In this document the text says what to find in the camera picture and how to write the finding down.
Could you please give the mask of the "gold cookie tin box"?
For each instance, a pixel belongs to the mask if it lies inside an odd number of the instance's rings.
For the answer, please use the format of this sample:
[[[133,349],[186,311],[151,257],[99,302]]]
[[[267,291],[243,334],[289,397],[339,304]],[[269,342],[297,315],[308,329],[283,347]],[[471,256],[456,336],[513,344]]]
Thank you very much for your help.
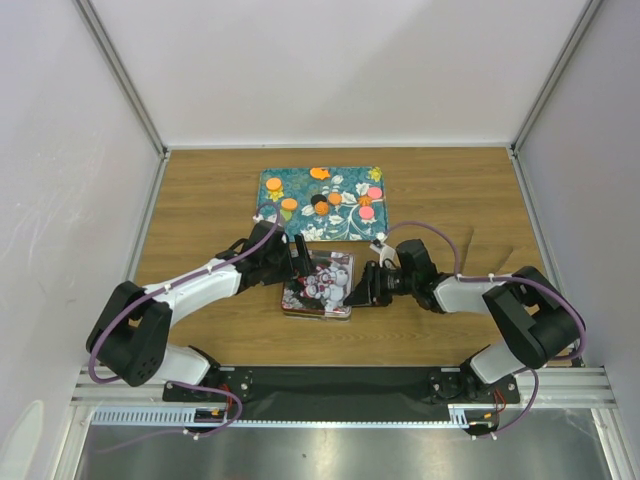
[[[315,315],[304,312],[285,313],[284,316],[294,320],[308,320],[308,321],[321,321],[321,322],[334,322],[334,323],[346,323],[351,320],[351,315]]]

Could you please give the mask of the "gold tin lid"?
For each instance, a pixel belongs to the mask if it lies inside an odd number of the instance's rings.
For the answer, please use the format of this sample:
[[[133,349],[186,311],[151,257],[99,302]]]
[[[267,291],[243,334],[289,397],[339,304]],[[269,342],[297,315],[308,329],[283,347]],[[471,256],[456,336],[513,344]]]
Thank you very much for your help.
[[[355,255],[338,251],[312,250],[312,274],[284,284],[281,310],[315,315],[351,315],[342,305],[352,291]]]

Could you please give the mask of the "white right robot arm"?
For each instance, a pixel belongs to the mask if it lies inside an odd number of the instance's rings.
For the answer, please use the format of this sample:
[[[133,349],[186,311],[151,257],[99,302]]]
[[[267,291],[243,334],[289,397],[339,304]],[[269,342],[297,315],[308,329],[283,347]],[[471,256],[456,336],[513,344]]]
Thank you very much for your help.
[[[409,295],[434,313],[488,315],[502,336],[501,342],[465,360],[453,379],[430,379],[434,399],[482,402],[499,381],[523,370],[536,371],[585,338],[581,316],[534,267],[503,276],[466,277],[441,272],[419,239],[396,248],[375,241],[372,248],[379,258],[366,263],[345,305],[386,307],[394,297]]]

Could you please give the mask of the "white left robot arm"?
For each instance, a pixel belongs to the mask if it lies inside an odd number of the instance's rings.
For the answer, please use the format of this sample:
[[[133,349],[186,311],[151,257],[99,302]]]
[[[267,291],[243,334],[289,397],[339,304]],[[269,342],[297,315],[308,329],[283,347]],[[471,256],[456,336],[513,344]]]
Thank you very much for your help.
[[[283,226],[262,220],[247,238],[186,274],[147,286],[125,281],[114,288],[87,338],[88,374],[97,384],[177,382],[196,399],[209,400],[220,388],[213,361],[193,347],[170,344],[171,329],[214,302],[312,270],[304,237],[289,237]]]

